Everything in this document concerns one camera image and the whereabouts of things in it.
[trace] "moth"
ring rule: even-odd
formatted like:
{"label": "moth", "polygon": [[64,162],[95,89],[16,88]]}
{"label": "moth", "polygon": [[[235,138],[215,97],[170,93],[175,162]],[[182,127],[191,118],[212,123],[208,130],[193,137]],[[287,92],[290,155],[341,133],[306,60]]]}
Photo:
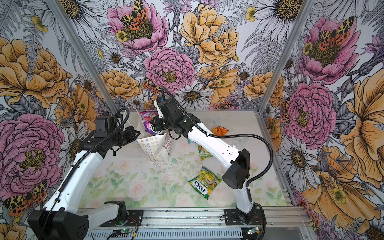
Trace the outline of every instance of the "moth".
{"label": "moth", "polygon": [[135,0],[133,3],[133,11],[130,15],[125,15],[120,18],[120,21],[128,28],[137,30],[144,20],[148,19],[148,9],[144,7],[142,0]]}

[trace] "mounting plate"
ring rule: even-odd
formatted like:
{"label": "mounting plate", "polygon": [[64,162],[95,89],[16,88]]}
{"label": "mounting plate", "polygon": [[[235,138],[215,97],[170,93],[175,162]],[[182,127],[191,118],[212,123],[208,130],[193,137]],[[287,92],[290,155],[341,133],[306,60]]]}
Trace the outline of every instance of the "mounting plate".
{"label": "mounting plate", "polygon": [[[225,224],[227,226],[244,225],[239,219],[240,211],[238,209],[224,209]],[[260,219],[262,218],[262,212],[260,209],[256,209],[255,214],[251,218],[249,225],[261,225]]]}
{"label": "mounting plate", "polygon": [[[137,226],[141,226],[141,221],[143,217],[143,210],[127,210],[128,217],[133,218],[137,222]],[[131,219],[128,219],[125,223],[121,221],[111,220],[100,225],[101,227],[134,227],[136,226],[135,222]]]}

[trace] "floral wallpaper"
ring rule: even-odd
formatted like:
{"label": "floral wallpaper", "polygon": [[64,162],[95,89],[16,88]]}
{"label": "floral wallpaper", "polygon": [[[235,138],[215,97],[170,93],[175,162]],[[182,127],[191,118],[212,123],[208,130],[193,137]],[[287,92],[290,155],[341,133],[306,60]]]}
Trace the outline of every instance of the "floral wallpaper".
{"label": "floral wallpaper", "polygon": [[383,7],[317,1],[263,112],[318,239],[384,239]]}

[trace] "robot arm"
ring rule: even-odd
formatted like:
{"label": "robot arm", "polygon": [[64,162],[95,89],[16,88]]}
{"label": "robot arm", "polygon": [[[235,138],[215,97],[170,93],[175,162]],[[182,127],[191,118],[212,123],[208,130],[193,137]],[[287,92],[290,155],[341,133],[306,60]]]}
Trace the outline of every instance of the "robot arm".
{"label": "robot arm", "polygon": [[[192,114],[185,115],[171,98],[155,102],[155,107],[159,113],[159,116],[154,117],[152,121],[156,131],[174,130],[177,134],[191,139],[208,150],[227,169],[223,180],[235,192],[240,220],[244,224],[249,224],[256,210],[249,187],[246,186],[250,169],[249,152],[246,149],[240,151],[235,146],[210,136],[212,132],[204,123]],[[195,126],[191,118],[206,134]]]}
{"label": "robot arm", "polygon": [[118,201],[110,201],[81,215],[77,214],[81,195],[108,150],[114,146],[124,146],[140,135],[133,126],[122,130],[125,120],[119,126],[117,122],[117,116],[96,119],[94,137],[82,141],[75,164],[60,187],[42,210],[34,210],[28,216],[28,223],[39,239],[83,239],[89,229],[106,221],[127,219],[125,203]]}

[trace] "white paper bag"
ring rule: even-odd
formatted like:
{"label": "white paper bag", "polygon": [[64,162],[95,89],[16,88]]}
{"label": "white paper bag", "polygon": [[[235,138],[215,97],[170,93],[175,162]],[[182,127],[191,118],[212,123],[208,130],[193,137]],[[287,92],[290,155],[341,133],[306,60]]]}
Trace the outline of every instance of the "white paper bag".
{"label": "white paper bag", "polygon": [[169,149],[171,138],[169,133],[144,137],[136,140],[147,156],[154,162],[167,162],[169,159]]}

